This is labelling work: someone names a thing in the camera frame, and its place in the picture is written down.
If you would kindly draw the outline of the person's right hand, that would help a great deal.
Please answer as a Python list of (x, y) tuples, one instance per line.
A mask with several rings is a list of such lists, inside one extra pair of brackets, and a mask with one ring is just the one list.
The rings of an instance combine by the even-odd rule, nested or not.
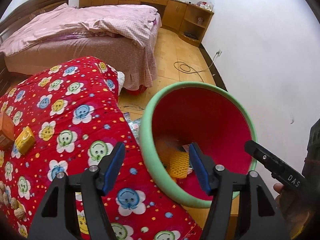
[(310, 223), (315, 212), (303, 205), (299, 195), (286, 189), (283, 184), (275, 183), (273, 189), (278, 193), (275, 201), (280, 207), (289, 229), (290, 237), (291, 239), (297, 239)]

